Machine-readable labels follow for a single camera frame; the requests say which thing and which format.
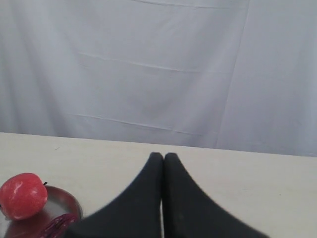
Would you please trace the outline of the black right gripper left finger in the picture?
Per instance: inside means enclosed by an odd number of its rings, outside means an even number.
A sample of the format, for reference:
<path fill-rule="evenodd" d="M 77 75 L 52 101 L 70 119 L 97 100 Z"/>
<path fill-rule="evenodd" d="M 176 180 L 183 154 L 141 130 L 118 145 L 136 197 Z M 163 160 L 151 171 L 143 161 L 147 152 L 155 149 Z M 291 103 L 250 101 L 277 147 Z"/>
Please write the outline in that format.
<path fill-rule="evenodd" d="M 152 152 L 131 184 L 96 213 L 72 224 L 66 238 L 159 238 L 163 157 Z"/>

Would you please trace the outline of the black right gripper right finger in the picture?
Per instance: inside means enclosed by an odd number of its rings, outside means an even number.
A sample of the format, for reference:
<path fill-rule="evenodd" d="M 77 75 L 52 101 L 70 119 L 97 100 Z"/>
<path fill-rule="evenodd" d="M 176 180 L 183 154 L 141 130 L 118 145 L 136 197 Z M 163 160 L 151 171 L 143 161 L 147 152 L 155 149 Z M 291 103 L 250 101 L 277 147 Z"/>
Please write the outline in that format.
<path fill-rule="evenodd" d="M 162 211 L 166 238 L 265 238 L 215 203 L 175 153 L 165 155 Z"/>

